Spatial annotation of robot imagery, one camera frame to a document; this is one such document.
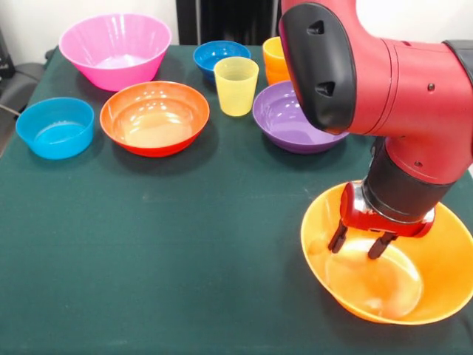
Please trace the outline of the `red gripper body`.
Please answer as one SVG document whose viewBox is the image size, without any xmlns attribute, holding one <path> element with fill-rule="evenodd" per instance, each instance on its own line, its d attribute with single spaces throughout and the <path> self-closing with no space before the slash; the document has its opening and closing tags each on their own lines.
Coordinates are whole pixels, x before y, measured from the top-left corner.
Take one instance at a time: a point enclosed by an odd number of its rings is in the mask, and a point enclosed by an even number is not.
<svg viewBox="0 0 473 355">
<path fill-rule="evenodd" d="M 435 208 L 414 223 L 402 223 L 377 212 L 363 195 L 360 182 L 348 182 L 341 194 L 339 235 L 344 236 L 348 228 L 363 231 L 390 232 L 402 237 L 422 237 L 432 227 Z"/>
</svg>

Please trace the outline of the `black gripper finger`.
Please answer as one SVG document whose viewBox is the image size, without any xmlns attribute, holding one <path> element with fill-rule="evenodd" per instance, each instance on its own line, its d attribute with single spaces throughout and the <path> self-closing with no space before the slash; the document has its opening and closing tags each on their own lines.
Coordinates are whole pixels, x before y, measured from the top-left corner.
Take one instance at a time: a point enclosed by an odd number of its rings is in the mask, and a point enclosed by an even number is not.
<svg viewBox="0 0 473 355">
<path fill-rule="evenodd" d="M 370 250 L 368 251 L 368 257 L 371 260 L 378 259 L 384 253 L 390 243 L 397 238 L 397 234 L 388 231 L 384 232 L 384 234 L 380 236 L 371 246 Z"/>
<path fill-rule="evenodd" d="M 340 221 L 338 224 L 338 228 L 336 229 L 336 232 L 334 233 L 333 237 L 331 238 L 328 244 L 328 249 L 332 253 L 336 254 L 341 250 L 346 240 L 346 233 L 347 233 L 347 227 L 343 224 L 342 221 Z"/>
</svg>

